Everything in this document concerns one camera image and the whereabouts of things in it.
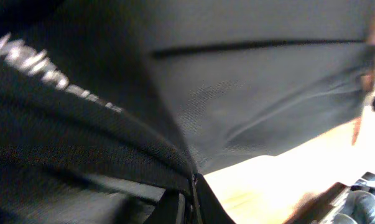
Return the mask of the black logo t-shirt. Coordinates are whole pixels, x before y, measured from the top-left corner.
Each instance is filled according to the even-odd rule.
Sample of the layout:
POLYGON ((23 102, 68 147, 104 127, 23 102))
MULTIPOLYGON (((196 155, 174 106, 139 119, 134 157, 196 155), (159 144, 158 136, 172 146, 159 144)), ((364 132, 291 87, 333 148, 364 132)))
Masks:
POLYGON ((0 1, 0 223, 144 223, 357 118, 375 1, 0 1))

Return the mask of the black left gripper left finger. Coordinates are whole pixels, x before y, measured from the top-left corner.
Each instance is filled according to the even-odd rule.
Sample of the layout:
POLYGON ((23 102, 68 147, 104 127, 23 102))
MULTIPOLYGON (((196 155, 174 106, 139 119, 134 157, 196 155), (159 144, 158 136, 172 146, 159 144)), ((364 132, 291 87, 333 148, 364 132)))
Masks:
POLYGON ((174 190, 166 190, 144 224, 184 224, 186 198, 174 190))

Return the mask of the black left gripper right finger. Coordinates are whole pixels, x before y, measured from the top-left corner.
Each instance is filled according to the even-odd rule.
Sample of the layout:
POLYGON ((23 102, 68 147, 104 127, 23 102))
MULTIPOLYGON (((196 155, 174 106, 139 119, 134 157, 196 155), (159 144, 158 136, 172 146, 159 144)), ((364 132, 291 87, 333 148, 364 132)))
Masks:
POLYGON ((193 223, 234 224, 201 174, 192 176, 193 223))

